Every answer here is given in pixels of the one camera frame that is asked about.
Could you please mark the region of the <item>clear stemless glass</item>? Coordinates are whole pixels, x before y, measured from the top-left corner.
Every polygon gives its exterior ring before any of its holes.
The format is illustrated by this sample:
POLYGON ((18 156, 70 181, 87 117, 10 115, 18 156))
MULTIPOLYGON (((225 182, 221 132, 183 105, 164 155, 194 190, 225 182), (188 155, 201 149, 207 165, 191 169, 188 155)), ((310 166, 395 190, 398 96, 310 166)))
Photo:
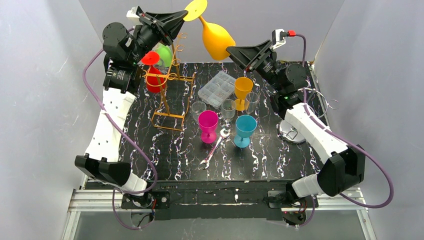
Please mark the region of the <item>clear stemless glass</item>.
POLYGON ((231 121, 236 113, 236 102, 232 99, 225 99, 221 104, 221 115, 226 121, 231 121))

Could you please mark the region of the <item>blue wine glass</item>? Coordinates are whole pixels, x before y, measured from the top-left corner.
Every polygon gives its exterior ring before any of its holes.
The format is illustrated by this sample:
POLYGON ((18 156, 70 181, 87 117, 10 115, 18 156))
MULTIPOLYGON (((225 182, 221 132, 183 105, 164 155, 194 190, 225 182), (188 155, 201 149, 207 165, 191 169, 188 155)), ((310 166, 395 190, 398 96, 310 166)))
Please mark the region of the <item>blue wine glass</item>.
POLYGON ((246 148, 249 146, 254 131, 257 128, 257 121, 251 115, 241 115, 235 122, 236 135, 234 137, 234 144, 239 148, 246 148))

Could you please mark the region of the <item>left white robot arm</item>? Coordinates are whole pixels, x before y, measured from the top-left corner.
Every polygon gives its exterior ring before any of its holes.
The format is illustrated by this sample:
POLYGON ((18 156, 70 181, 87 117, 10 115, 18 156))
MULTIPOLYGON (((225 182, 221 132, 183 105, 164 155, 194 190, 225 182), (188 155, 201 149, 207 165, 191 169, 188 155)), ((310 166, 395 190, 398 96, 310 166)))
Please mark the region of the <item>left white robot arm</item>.
POLYGON ((153 13, 136 6, 127 13, 135 22, 134 28, 112 22, 102 31, 105 78, 103 96, 96 98, 100 113, 85 153, 77 155, 74 164, 87 176, 123 194, 141 198, 153 188, 134 174, 130 163, 119 161, 124 125, 141 83, 139 62, 158 43, 171 45, 187 15, 187 10, 153 13))

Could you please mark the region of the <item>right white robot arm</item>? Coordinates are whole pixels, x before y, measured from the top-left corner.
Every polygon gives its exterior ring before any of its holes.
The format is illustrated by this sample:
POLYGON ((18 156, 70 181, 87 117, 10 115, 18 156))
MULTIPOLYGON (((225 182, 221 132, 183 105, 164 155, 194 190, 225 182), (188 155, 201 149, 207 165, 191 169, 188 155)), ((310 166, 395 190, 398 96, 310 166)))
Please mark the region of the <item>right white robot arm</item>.
POLYGON ((322 169, 315 174, 290 181, 285 192, 268 197, 284 204, 293 204, 311 195, 326 194, 334 197, 361 183, 365 174, 365 154, 358 145, 345 143, 332 135, 331 129, 310 110, 305 90, 308 83, 305 61, 285 67, 277 64, 274 49, 286 38, 306 37, 294 30, 276 29, 272 40, 254 46, 228 46, 229 58, 241 69, 256 71, 276 92, 269 97, 273 111, 284 122, 294 127, 323 162, 322 169))

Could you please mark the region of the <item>orange glass yellow base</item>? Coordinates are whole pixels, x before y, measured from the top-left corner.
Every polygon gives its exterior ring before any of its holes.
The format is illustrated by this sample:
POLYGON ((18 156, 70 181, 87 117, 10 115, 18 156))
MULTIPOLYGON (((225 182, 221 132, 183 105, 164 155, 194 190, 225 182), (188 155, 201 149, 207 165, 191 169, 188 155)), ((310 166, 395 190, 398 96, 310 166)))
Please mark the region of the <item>orange glass yellow base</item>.
POLYGON ((235 109, 237 111, 241 112, 245 110, 245 98, 252 91, 253 85, 253 81, 248 77, 243 76, 235 80, 234 94, 236 96, 235 109))

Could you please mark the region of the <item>clear champagne flute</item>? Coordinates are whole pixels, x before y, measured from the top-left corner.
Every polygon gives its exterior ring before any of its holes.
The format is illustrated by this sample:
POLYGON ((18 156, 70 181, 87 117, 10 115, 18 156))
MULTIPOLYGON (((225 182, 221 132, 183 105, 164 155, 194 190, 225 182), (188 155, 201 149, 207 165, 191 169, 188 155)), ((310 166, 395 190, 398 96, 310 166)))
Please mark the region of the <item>clear champagne flute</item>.
POLYGON ((259 95, 255 92, 249 92, 244 100, 244 108, 247 115, 252 114, 259 103, 259 95))

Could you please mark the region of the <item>orange glass yellow foot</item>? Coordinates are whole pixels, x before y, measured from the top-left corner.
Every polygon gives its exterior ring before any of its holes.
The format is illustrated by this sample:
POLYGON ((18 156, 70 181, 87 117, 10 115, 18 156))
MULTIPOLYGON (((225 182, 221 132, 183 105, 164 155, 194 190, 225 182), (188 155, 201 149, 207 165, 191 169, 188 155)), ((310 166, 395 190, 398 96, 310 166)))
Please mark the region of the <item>orange glass yellow foot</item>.
POLYGON ((234 47, 236 42, 224 27, 216 23, 208 22, 202 17, 207 5, 207 0, 192 0, 185 7, 188 14, 183 20, 186 22, 195 19, 200 20, 202 24, 202 42, 205 49, 213 60, 222 61, 230 56, 227 52, 227 48, 234 47))

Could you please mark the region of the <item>pink wine glass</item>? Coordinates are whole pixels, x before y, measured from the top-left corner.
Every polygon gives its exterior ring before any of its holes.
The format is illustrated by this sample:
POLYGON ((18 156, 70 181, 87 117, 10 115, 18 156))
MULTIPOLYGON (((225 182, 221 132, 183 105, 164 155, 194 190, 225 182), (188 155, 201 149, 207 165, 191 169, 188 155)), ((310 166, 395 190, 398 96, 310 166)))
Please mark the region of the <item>pink wine glass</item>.
POLYGON ((212 110, 203 111, 198 117, 198 125, 201 130, 200 139, 206 143, 211 144, 216 140, 216 128, 219 122, 219 117, 216 112, 212 110))

